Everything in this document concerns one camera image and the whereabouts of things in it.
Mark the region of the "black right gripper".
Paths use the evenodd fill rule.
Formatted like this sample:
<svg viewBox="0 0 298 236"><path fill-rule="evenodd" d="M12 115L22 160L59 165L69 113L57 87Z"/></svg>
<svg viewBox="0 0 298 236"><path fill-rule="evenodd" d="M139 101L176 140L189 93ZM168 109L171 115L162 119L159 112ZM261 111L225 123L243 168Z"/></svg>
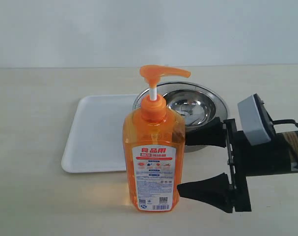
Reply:
<svg viewBox="0 0 298 236"><path fill-rule="evenodd" d="M222 123L216 117L187 132L187 146L227 147L231 183L229 184L226 173L205 180L181 183L177 185L180 197L212 205L226 213L232 213L233 208L236 212L250 212L251 203L241 152L242 145L246 142L244 132L237 130L234 119L227 119Z"/></svg>

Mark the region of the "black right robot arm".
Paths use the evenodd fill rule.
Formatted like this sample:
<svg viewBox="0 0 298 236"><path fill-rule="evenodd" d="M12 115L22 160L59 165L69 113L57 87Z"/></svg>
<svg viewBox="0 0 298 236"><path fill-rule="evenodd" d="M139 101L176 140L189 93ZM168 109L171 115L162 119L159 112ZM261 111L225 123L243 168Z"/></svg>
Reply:
<svg viewBox="0 0 298 236"><path fill-rule="evenodd" d="M182 198L207 203L226 213L250 212L247 177L298 173L298 131L277 133L270 142L251 145L234 119L213 119L189 131L186 143L227 148L230 174L177 185Z"/></svg>

